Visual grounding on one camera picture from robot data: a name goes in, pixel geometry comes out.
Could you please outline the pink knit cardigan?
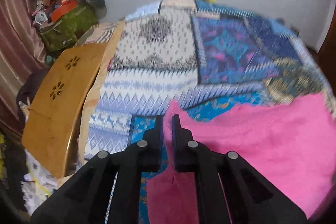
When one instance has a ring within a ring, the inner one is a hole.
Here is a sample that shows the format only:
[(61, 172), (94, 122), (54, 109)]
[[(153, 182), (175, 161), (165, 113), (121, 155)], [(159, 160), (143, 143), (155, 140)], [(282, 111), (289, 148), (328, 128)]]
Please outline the pink knit cardigan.
[(150, 223), (197, 223), (194, 176), (173, 165), (171, 122), (179, 115), (193, 138), (218, 153), (235, 151), (310, 217), (335, 174), (335, 121), (322, 94), (287, 105), (237, 104), (209, 122), (197, 122), (173, 101), (163, 118), (168, 166), (146, 183)]

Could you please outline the white printed paper pile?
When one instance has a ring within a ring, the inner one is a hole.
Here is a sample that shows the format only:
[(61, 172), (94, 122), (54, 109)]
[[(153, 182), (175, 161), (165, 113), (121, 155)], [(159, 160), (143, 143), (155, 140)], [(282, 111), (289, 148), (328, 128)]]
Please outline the white printed paper pile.
[(23, 176), (21, 190), (24, 206), (30, 216), (58, 188), (58, 180), (52, 176), (26, 149), (27, 173)]

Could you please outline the wooden folding lap table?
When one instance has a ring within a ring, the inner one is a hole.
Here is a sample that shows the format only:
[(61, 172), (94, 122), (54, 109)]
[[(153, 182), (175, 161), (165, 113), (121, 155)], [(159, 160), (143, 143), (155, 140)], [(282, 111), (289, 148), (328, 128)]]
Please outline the wooden folding lap table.
[(22, 144), (56, 178), (76, 162), (81, 110), (105, 49), (106, 44), (87, 44), (65, 50), (31, 103)]

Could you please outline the patchwork patterned bedsheet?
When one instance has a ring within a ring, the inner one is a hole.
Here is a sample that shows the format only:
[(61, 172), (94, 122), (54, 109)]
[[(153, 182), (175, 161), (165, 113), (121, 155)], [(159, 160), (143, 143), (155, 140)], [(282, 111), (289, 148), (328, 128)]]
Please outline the patchwork patterned bedsheet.
[(275, 105), (331, 87), (313, 51), (276, 19), (201, 0), (140, 7), (125, 25), (94, 27), (87, 43), (107, 46), (81, 116), (79, 158), (121, 152), (171, 100), (208, 122), (236, 104)]

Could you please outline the striped maroon curtain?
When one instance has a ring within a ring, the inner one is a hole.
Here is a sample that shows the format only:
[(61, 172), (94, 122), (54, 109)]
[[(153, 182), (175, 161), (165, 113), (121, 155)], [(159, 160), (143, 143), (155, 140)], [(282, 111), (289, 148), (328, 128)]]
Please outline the striped maroon curtain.
[(1, 0), (1, 128), (17, 136), (19, 89), (45, 67), (45, 46), (31, 20), (36, 7), (37, 0)]

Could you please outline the brown wooden door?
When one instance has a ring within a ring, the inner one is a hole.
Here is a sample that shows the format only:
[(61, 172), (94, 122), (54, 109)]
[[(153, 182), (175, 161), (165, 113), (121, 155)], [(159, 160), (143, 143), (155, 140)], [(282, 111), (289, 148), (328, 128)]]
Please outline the brown wooden door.
[(318, 52), (318, 65), (326, 76), (333, 93), (336, 86), (336, 11), (328, 30), (327, 36)]

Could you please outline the green patterned storage bag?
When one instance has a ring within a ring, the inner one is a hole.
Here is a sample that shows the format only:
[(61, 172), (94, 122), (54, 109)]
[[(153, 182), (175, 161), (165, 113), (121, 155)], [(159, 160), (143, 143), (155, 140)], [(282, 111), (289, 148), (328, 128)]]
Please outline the green patterned storage bag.
[(40, 30), (40, 36), (48, 53), (72, 47), (98, 22), (94, 9), (78, 5), (55, 23)]

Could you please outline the orange box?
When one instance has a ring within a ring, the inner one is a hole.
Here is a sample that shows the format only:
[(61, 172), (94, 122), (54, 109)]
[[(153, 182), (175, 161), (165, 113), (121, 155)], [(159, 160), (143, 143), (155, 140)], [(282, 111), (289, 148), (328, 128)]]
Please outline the orange box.
[(58, 19), (60, 19), (63, 15), (67, 14), (68, 12), (72, 11), (74, 8), (76, 8), (79, 5), (78, 1), (72, 0), (68, 3), (59, 6), (57, 9), (54, 10), (54, 12), (50, 15), (50, 18), (52, 22), (56, 22)]

